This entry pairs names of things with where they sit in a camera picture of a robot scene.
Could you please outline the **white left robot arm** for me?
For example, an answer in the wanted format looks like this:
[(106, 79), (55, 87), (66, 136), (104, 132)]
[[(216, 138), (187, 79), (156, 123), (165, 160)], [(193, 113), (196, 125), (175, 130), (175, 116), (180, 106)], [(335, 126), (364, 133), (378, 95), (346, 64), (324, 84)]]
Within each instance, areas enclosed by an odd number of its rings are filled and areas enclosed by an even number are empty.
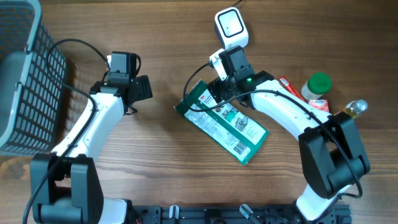
[(96, 161), (115, 125), (137, 113), (132, 104), (152, 97), (141, 58), (112, 52), (110, 69), (87, 93), (88, 103), (65, 139), (30, 163), (32, 198), (27, 209), (36, 223), (138, 223), (128, 199), (103, 195)]

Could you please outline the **green lid jar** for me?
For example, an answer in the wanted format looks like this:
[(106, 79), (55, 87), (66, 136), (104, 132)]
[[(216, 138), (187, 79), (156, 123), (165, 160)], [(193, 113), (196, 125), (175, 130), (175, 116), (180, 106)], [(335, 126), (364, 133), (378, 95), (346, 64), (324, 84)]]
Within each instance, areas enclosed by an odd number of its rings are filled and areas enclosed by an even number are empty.
[(317, 100), (332, 88), (332, 80), (322, 72), (314, 73), (303, 85), (301, 94), (306, 100)]

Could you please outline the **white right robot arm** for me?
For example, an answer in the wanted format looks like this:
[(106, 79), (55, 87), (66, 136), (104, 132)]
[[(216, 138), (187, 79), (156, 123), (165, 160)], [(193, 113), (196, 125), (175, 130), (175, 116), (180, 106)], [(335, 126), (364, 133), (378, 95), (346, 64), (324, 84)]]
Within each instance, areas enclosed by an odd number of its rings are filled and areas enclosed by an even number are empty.
[(208, 84), (216, 102), (238, 100), (270, 116), (298, 140), (307, 181), (295, 210), (306, 223), (319, 222), (347, 189), (370, 171), (370, 162), (354, 118), (347, 112), (330, 114), (315, 109), (289, 93), (271, 74), (255, 72), (240, 46), (219, 49), (209, 64), (218, 78)]

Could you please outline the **green 3M package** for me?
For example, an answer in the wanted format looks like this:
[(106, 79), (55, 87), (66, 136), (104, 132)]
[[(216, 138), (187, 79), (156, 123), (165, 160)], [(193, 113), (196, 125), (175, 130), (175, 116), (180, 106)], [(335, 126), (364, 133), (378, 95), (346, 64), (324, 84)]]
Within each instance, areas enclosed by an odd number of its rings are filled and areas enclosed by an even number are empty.
[(214, 139), (242, 165), (246, 165), (260, 150), (269, 134), (266, 128), (229, 103), (204, 112), (204, 109), (216, 105), (204, 81), (197, 82), (186, 99), (190, 106), (181, 101), (174, 106), (175, 110)]

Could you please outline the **red tissue pack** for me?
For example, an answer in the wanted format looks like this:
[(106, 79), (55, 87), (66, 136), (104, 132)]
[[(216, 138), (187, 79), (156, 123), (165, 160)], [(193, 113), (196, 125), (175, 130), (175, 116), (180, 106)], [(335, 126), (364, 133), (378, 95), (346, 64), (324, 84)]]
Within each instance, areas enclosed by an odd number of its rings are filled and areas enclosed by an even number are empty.
[(330, 110), (329, 110), (329, 105), (328, 105), (328, 101), (327, 101), (327, 100), (320, 100), (320, 99), (317, 99), (317, 100), (309, 100), (309, 101), (308, 101), (308, 104), (309, 104), (310, 106), (312, 106), (312, 107), (318, 109), (318, 110), (325, 111), (325, 112), (328, 112), (328, 113), (330, 112)]

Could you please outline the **red stick packet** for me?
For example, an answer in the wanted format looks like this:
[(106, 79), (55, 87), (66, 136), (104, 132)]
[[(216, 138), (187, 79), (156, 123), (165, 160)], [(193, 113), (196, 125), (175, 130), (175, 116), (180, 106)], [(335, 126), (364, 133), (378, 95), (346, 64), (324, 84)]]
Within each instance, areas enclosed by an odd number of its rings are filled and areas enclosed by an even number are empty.
[(285, 86), (288, 92), (299, 98), (300, 100), (304, 101), (300, 93), (297, 91), (297, 89), (291, 84), (291, 82), (285, 77), (281, 76), (279, 77), (280, 82)]

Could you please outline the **yellow liquid bottle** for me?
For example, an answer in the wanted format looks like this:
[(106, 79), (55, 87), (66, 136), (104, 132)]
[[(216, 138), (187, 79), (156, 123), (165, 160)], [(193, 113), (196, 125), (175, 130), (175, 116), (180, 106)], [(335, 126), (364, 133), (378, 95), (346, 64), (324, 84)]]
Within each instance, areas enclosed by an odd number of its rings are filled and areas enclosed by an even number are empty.
[(342, 110), (336, 114), (346, 113), (352, 119), (360, 117), (368, 108), (368, 103), (365, 100), (354, 100), (348, 103)]

